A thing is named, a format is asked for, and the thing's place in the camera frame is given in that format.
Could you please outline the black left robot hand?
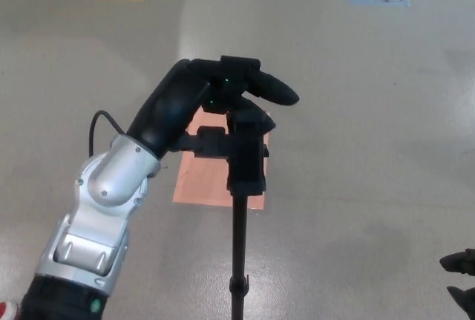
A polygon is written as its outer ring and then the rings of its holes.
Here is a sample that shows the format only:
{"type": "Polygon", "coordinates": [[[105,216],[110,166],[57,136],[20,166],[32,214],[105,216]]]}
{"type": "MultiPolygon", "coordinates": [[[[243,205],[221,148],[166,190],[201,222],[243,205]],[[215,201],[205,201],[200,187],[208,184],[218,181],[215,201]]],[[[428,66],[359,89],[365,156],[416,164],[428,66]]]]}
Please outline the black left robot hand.
{"type": "Polygon", "coordinates": [[[246,92],[276,105],[291,106],[300,100],[286,83],[261,71],[258,59],[182,59],[144,102],[126,134],[161,159],[175,147],[199,108],[210,114],[260,111],[243,96],[246,92]]]}

